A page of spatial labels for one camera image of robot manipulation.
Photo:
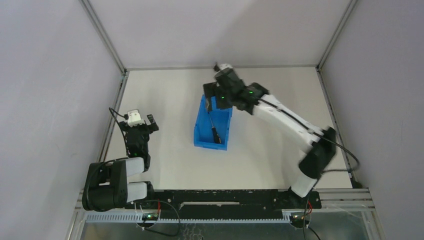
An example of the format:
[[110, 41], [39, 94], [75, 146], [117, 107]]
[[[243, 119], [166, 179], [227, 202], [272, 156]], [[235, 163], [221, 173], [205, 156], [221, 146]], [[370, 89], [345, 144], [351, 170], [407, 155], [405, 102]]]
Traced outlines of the yellow black handled screwdriver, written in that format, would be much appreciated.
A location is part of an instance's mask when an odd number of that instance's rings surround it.
[[222, 143], [221, 142], [221, 138], [220, 138], [220, 136], [219, 136], [219, 134], [217, 132], [217, 129], [216, 129], [214, 123], [213, 123], [212, 115], [211, 115], [210, 112], [208, 112], [208, 117], [209, 117], [209, 120], [210, 120], [210, 123], [211, 123], [211, 131], [212, 131], [212, 136], [213, 136], [214, 143], [215, 144], [221, 144]]

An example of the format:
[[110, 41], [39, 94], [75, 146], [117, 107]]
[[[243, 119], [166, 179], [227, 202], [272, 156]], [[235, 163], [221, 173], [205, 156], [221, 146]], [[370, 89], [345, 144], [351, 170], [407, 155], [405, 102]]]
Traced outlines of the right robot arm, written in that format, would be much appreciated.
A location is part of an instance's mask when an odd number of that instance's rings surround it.
[[360, 168], [359, 159], [346, 147], [336, 142], [333, 127], [320, 128], [306, 121], [283, 105], [268, 89], [257, 82], [246, 85], [230, 64], [216, 64], [213, 67], [214, 82], [203, 85], [205, 108], [213, 109], [212, 98], [220, 110], [236, 108], [260, 118], [291, 137], [305, 154], [298, 163], [300, 174], [289, 187], [289, 203], [302, 208], [309, 201], [309, 193], [322, 175], [332, 173], [327, 166], [340, 148], [351, 156], [356, 165], [345, 169], [352, 173]]

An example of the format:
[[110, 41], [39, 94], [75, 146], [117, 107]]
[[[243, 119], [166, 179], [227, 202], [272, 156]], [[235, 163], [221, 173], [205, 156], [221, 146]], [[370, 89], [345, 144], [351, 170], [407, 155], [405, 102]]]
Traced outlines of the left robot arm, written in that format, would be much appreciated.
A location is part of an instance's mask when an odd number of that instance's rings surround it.
[[127, 121], [119, 123], [126, 157], [89, 165], [82, 194], [82, 206], [86, 211], [106, 212], [135, 201], [145, 209], [155, 205], [157, 196], [150, 181], [131, 182], [128, 179], [150, 168], [148, 142], [159, 127], [151, 114], [147, 119], [149, 123], [130, 115]]

